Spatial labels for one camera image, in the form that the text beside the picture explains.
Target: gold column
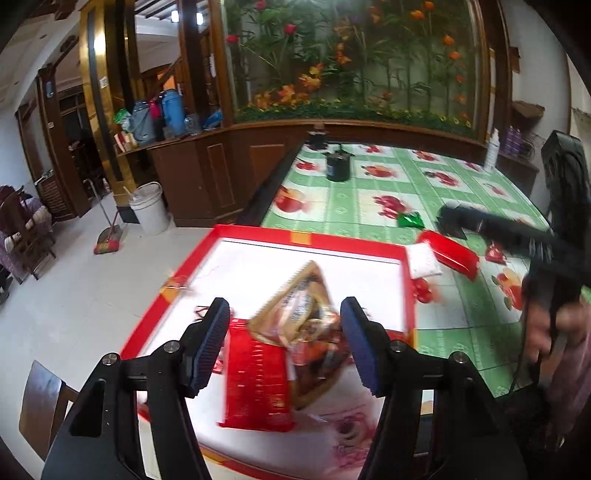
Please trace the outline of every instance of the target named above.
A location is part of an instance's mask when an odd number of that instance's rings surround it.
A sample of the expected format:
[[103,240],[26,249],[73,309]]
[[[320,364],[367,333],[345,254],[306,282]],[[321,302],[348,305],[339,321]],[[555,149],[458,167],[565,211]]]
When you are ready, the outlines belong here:
[[133,0],[90,0],[80,10],[80,74],[90,126],[115,202],[129,205],[124,186],[133,191],[145,179],[134,175],[136,154],[119,155],[114,136],[120,129],[113,117],[122,108],[131,110],[134,99],[144,93]]

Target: fruit pattern tablecloth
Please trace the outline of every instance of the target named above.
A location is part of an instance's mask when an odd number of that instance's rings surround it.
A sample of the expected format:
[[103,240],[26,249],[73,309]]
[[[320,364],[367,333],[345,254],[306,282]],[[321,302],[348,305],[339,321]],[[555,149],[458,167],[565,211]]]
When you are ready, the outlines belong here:
[[[329,145],[336,149],[338,145]],[[323,153],[304,146],[283,180],[261,226],[328,233],[408,245],[419,231],[399,228],[400,212],[419,212],[435,229],[442,205],[471,205],[519,219],[537,228],[548,224],[532,203],[500,172],[455,158],[381,145],[343,144],[352,154],[351,178],[326,179]],[[482,238],[467,233],[466,245],[480,256],[475,281],[442,266],[428,290],[417,292],[415,346],[447,357],[468,354],[499,396],[511,385],[521,346],[521,281],[529,262],[507,258],[506,265],[484,259]],[[520,376],[518,387],[527,380]]]

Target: green wrapper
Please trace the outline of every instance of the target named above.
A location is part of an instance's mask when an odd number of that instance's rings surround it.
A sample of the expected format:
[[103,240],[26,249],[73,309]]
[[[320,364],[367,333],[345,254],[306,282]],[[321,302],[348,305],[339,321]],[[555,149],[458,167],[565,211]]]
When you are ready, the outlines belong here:
[[413,228],[425,228],[423,219],[418,212],[413,213],[399,213],[398,214],[398,226],[411,226]]

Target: blue pitcher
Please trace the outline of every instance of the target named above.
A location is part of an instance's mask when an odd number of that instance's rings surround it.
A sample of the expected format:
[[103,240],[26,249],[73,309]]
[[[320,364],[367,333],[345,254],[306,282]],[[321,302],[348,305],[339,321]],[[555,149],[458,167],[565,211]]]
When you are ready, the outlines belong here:
[[150,115],[150,106],[145,100],[139,100],[134,105],[134,110],[129,117],[129,128],[140,147],[156,141],[154,120]]
[[164,92],[162,110],[164,111],[164,122],[174,135],[186,133],[183,98],[176,90],[170,89]]

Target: trash can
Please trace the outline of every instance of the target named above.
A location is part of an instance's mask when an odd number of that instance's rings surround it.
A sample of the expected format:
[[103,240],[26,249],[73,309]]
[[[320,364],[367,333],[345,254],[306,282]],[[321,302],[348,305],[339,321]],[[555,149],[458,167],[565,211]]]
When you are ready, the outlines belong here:
[[162,186],[151,181],[138,187],[129,200],[129,206],[146,235],[158,235],[168,228],[170,219],[162,201]]

